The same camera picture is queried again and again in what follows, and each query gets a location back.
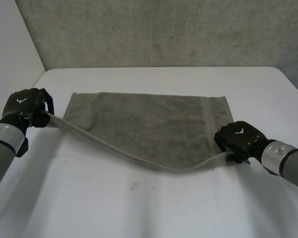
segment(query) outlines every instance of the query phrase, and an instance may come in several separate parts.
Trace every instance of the gray wall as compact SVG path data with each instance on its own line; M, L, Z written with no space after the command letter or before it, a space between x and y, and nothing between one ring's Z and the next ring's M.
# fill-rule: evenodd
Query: gray wall
M273 66L298 88L298 0L16 3L47 70Z

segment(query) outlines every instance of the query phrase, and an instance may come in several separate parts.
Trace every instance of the white table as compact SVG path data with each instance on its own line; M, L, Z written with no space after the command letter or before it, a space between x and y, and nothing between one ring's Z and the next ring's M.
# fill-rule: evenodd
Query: white table
M298 90L271 67L54 69L36 84L62 117L72 92L226 96L234 120L298 148ZM298 238L298 188L251 165L153 172L58 129L0 185L0 238Z

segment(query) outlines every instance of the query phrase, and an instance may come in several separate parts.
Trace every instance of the gray towel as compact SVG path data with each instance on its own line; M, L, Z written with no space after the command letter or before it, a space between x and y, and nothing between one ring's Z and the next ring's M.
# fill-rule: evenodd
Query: gray towel
M233 122L225 97L73 93L51 124L145 166L188 171L225 165L213 141Z

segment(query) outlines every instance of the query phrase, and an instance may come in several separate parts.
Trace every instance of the concrete wall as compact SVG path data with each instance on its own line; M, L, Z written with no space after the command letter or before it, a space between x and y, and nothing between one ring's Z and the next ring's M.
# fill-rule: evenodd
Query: concrete wall
M298 88L298 0L16 2L46 69L273 66Z
M44 72L14 0L0 0L0 119L10 94L33 87Z

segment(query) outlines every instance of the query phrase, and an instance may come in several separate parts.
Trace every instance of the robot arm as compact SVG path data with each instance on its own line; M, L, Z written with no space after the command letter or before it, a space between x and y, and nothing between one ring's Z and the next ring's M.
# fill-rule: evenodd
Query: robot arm
M214 137L222 151L233 154L227 160L242 163L255 157L271 174L281 176L298 186L298 149L277 140L268 140L263 133L244 121L223 126Z
M0 182L15 156L21 157L28 150L28 127L46 127L50 118L44 114L45 103L54 114L52 97L45 89L29 89L13 93L3 110L0 120Z

